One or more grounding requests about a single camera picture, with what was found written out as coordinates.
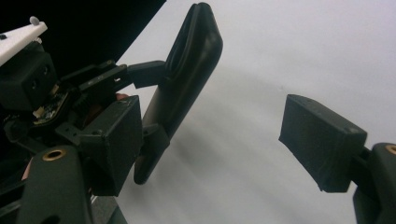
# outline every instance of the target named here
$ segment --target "white surface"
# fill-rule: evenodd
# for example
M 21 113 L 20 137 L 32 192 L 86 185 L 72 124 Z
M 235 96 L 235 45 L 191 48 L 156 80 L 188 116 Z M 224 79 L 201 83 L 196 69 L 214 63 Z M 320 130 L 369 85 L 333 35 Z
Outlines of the white surface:
M 164 4 L 119 63 L 165 60 L 193 1 Z M 212 77 L 148 183 L 117 199 L 130 223 L 356 223 L 278 142 L 288 93 L 396 142 L 396 2 L 207 1 L 224 41 Z M 139 94 L 143 112 L 154 88 Z
M 32 24 L 5 32 L 6 39 L 0 40 L 0 66 L 6 63 L 21 49 L 47 30 L 47 25 L 41 21 L 37 26 Z

